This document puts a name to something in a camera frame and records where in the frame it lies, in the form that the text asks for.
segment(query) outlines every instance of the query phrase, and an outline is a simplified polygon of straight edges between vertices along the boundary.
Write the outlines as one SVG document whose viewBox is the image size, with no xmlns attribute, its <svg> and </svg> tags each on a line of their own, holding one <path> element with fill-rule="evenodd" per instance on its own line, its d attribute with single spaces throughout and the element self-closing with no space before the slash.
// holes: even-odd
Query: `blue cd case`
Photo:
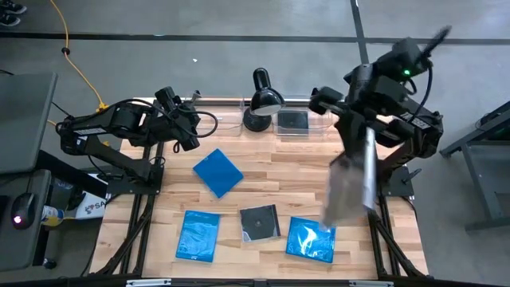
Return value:
<svg viewBox="0 0 510 287">
<path fill-rule="evenodd" d="M 316 221 L 292 217 L 285 252 L 332 263 L 335 252 L 335 234 L 335 227 L 326 229 Z"/>
<path fill-rule="evenodd" d="M 211 152 L 193 170 L 219 199 L 243 179 L 242 173 L 219 149 Z"/>
<path fill-rule="evenodd" d="M 175 256 L 182 259 L 212 262 L 219 223 L 219 214 L 186 211 Z"/>
</svg>

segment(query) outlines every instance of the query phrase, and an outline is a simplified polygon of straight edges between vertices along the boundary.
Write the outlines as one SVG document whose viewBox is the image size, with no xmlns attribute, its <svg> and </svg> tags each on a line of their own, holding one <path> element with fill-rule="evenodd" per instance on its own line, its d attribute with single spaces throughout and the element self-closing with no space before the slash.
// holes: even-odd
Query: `clear plastic bin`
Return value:
<svg viewBox="0 0 510 287">
<path fill-rule="evenodd" d="M 213 136 L 239 136 L 242 132 L 242 117 L 245 110 L 243 97 L 221 98 L 218 96 L 204 96 L 195 101 L 197 111 L 210 112 L 218 118 L 218 128 Z M 214 127 L 214 120 L 208 115 L 199 114 L 200 123 L 197 126 L 199 135 L 206 134 Z"/>
<path fill-rule="evenodd" d="M 323 136 L 333 124 L 330 112 L 318 115 L 308 108 L 282 108 L 273 115 L 273 131 L 278 136 Z"/>
</svg>

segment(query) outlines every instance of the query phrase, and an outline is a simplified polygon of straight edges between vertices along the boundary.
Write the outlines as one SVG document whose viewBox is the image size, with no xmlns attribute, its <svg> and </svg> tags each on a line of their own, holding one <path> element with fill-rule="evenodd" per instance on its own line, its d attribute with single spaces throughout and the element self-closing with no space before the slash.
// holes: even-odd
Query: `lamp shade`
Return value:
<svg viewBox="0 0 510 287">
<path fill-rule="evenodd" d="M 284 97 L 271 88 L 268 71 L 258 68 L 253 71 L 253 83 L 256 92 L 249 104 L 249 110 L 255 116 L 271 116 L 285 106 Z"/>
</svg>

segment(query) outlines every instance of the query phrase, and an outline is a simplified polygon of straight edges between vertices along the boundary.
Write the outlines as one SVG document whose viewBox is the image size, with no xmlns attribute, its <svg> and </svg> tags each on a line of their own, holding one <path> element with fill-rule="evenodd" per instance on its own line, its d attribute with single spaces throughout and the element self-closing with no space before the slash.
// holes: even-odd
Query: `dvd case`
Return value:
<svg viewBox="0 0 510 287">
<path fill-rule="evenodd" d="M 186 211 L 175 256 L 182 259 L 212 262 L 219 222 L 219 214 Z"/>
<path fill-rule="evenodd" d="M 243 179 L 239 169 L 218 148 L 195 165 L 193 170 L 219 199 Z"/>
<path fill-rule="evenodd" d="M 279 237 L 277 206 L 259 206 L 239 210 L 241 213 L 242 241 Z"/>
<path fill-rule="evenodd" d="M 292 217 L 285 252 L 332 263 L 335 252 L 335 233 L 335 227 L 325 228 L 319 222 Z"/>
</svg>

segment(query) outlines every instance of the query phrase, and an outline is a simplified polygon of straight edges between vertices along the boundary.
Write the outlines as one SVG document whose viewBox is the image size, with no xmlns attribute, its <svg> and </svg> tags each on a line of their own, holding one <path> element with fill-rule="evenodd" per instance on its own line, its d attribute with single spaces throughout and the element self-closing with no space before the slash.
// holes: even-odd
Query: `white label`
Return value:
<svg viewBox="0 0 510 287">
<path fill-rule="evenodd" d="M 86 135 L 100 134 L 100 133 L 104 133 L 106 131 L 102 128 L 89 128 L 89 129 L 74 131 L 74 132 L 77 133 L 78 135 L 86 136 Z"/>
<path fill-rule="evenodd" d="M 75 219 L 101 218 L 104 215 L 106 200 L 84 191 L 85 198 L 76 208 Z"/>
<path fill-rule="evenodd" d="M 413 115 L 408 113 L 408 112 L 404 112 L 402 115 L 400 115 L 400 117 L 403 118 L 404 120 L 408 120 L 412 116 Z M 412 124 L 414 124 L 415 126 L 419 127 L 420 129 L 430 128 L 430 125 L 428 123 L 426 123 L 423 120 L 420 120 L 420 119 L 418 119 L 416 117 L 413 119 Z"/>
</svg>

